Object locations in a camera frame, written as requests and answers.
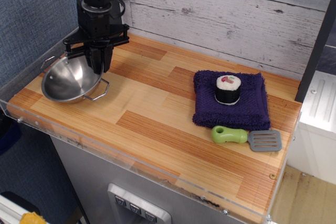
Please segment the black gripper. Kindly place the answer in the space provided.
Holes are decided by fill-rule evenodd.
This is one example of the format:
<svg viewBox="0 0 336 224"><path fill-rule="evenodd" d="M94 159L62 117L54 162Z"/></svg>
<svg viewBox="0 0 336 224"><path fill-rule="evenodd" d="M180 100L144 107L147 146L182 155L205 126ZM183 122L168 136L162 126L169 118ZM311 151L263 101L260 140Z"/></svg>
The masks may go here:
<svg viewBox="0 0 336 224"><path fill-rule="evenodd" d="M129 42L129 26L121 22L120 15L111 14L119 9L117 0L103 8L77 0L78 29L63 40L66 56L69 59L85 56L95 74L107 72L114 47Z"/></svg>

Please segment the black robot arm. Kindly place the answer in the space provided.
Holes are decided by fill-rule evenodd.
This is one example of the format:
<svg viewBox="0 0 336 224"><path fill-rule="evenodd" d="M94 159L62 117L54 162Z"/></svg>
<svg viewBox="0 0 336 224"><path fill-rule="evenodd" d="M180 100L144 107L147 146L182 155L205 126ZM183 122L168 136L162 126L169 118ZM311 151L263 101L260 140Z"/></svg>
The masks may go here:
<svg viewBox="0 0 336 224"><path fill-rule="evenodd" d="M78 29L64 39L68 59L84 56L96 74L107 72L114 47L129 42L123 0L77 0Z"/></svg>

